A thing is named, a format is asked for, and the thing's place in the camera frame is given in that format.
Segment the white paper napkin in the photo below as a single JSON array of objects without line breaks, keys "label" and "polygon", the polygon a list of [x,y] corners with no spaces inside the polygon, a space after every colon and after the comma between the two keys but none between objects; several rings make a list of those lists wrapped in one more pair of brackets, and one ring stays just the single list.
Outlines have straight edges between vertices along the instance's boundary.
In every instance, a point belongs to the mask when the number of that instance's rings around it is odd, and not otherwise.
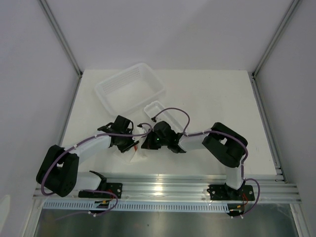
[{"label": "white paper napkin", "polygon": [[150,158],[148,152],[146,152],[144,149],[141,149],[140,144],[137,144],[135,146],[138,146],[138,151],[135,151],[133,146],[129,151],[126,151],[124,153],[116,150],[113,156],[126,164],[137,163],[148,160]]}]

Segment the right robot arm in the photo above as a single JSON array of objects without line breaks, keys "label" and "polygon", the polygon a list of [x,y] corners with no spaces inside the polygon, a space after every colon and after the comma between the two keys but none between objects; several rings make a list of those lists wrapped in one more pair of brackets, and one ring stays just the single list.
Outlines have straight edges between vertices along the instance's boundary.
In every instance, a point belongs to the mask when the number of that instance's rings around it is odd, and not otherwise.
[{"label": "right robot arm", "polygon": [[226,169],[224,191],[230,199],[243,194],[244,160],[248,156],[247,140],[220,122],[205,131],[196,133],[175,132],[165,122],[158,122],[146,136],[142,149],[158,150],[167,147],[173,153],[184,154],[206,149]]}]

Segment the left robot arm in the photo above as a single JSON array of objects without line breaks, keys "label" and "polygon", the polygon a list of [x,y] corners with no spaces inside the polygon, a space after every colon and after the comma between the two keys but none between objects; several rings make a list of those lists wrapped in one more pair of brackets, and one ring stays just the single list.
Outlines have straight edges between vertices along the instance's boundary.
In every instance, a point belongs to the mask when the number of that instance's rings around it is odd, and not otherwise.
[{"label": "left robot arm", "polygon": [[96,133],[68,147],[51,146],[40,166],[36,181],[41,194],[60,197],[67,196],[74,188],[90,190],[95,197],[103,197],[107,185],[96,172],[78,175],[79,165],[93,155],[108,148],[116,147],[122,154],[134,149],[138,144],[133,134],[134,123],[120,115],[97,129]]}]

